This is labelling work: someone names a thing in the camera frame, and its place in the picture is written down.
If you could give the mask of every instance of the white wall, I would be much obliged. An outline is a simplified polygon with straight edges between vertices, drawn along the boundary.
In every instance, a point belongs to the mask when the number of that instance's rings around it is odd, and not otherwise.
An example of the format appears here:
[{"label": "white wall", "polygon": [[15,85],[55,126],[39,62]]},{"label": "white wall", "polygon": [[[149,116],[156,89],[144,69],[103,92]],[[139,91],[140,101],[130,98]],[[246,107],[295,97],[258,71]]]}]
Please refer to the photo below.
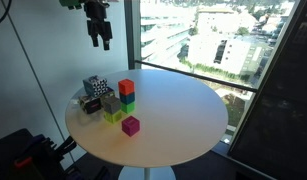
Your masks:
[{"label": "white wall", "polygon": [[[0,16],[3,11],[0,4]],[[63,141],[60,131],[65,138],[69,136],[64,116],[66,105],[82,87],[82,79],[128,68],[124,1],[110,3],[107,10],[113,33],[110,51],[103,50],[101,38],[100,47],[92,46],[83,9],[68,10],[57,0],[21,0],[13,1],[9,14],[60,129],[7,18],[0,24],[0,103],[4,103],[0,105],[0,137],[28,127],[34,130],[32,134],[43,133],[60,143]],[[4,78],[12,83],[5,83]],[[21,111],[24,115],[11,116],[8,111]],[[84,153],[81,148],[72,152],[75,160]]]}]

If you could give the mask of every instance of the cube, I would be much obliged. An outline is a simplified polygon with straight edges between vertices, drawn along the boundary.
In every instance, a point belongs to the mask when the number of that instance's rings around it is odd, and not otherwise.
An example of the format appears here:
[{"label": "cube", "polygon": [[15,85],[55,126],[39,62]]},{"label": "cube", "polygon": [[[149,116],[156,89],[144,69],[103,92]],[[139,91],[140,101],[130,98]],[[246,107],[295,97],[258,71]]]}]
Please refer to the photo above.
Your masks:
[{"label": "cube", "polygon": [[119,81],[119,92],[124,95],[129,95],[134,92],[134,82],[129,79]]},{"label": "cube", "polygon": [[134,111],[134,109],[135,109],[135,102],[132,102],[130,104],[121,103],[121,110],[127,114]]},{"label": "cube", "polygon": [[91,96],[80,96],[79,104],[86,114],[94,113],[102,107],[100,98],[92,98]]},{"label": "cube", "polygon": [[135,93],[132,92],[129,95],[124,95],[124,94],[120,93],[120,100],[121,100],[122,103],[124,103],[126,105],[130,104],[130,103],[135,101]]},{"label": "cube", "polygon": [[121,110],[115,112],[114,114],[110,114],[110,113],[104,111],[104,118],[108,122],[114,124],[114,123],[118,122],[122,118]]},{"label": "cube", "polygon": [[99,76],[91,76],[84,79],[83,85],[85,92],[92,97],[98,97],[107,92],[107,80]]},{"label": "cube", "polygon": [[108,97],[103,101],[104,111],[114,114],[117,111],[121,110],[121,101],[115,96]]},{"label": "cube", "polygon": [[107,91],[106,91],[104,94],[100,95],[100,99],[101,99],[101,104],[102,104],[102,106],[103,106],[103,104],[104,104],[104,102],[103,102],[104,99],[107,99],[107,98],[112,97],[112,96],[115,97],[115,92],[114,92],[114,90],[113,90],[112,88],[110,88],[110,87],[107,87]]},{"label": "cube", "polygon": [[122,131],[128,136],[133,136],[140,131],[140,121],[133,116],[130,116],[122,121]]}]

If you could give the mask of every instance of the table leg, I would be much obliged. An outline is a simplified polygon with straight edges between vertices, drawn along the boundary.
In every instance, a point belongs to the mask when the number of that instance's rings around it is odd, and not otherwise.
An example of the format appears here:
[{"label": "table leg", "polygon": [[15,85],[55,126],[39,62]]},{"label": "table leg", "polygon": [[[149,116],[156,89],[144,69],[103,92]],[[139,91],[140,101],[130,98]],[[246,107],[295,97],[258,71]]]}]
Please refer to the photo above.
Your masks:
[{"label": "table leg", "polygon": [[119,175],[119,180],[176,180],[170,166],[159,168],[136,168],[124,166]]}]

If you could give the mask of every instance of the red cube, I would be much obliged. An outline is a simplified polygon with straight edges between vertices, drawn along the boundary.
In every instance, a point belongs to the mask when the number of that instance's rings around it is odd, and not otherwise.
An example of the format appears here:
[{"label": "red cube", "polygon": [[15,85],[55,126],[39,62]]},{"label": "red cube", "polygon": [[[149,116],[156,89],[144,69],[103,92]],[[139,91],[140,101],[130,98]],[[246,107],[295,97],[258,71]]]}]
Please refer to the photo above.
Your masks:
[{"label": "red cube", "polygon": [[129,95],[134,92],[134,82],[129,79],[119,81],[119,92],[123,95]]},{"label": "red cube", "polygon": [[122,121],[122,131],[130,137],[140,131],[140,121],[133,116],[130,116]]}]

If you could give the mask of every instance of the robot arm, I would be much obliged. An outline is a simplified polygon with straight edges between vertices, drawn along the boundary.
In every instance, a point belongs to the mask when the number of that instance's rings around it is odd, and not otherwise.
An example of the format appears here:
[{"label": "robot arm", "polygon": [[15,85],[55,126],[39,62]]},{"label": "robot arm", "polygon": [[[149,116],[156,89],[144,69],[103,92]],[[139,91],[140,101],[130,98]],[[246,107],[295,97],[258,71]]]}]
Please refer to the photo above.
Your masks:
[{"label": "robot arm", "polygon": [[90,18],[87,20],[88,34],[91,36],[93,46],[98,47],[97,36],[100,35],[103,40],[104,50],[110,49],[110,39],[112,39],[111,23],[105,21],[106,19],[106,8],[110,5],[102,0],[60,0],[62,6],[67,6],[71,9],[81,9],[84,3],[84,11],[86,17]]}]

